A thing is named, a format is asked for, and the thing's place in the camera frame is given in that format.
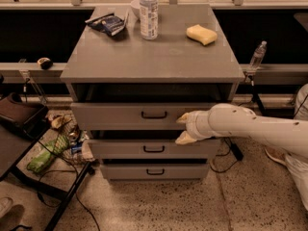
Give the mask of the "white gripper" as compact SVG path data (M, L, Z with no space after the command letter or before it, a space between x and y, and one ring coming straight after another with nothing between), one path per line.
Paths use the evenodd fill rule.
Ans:
M175 143L184 145L211 138L214 134L209 125L208 118L208 111L194 111L184 113L178 117L176 122L181 124L186 123L186 131L181 133L181 135L175 140Z

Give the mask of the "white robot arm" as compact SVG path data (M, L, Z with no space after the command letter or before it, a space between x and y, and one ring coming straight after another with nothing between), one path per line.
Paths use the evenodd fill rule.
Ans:
M308 158L308 122L256 115L252 110L221 103L208 111L193 111L177 119L185 130L177 144L188 144L211 137L249 138L272 148Z

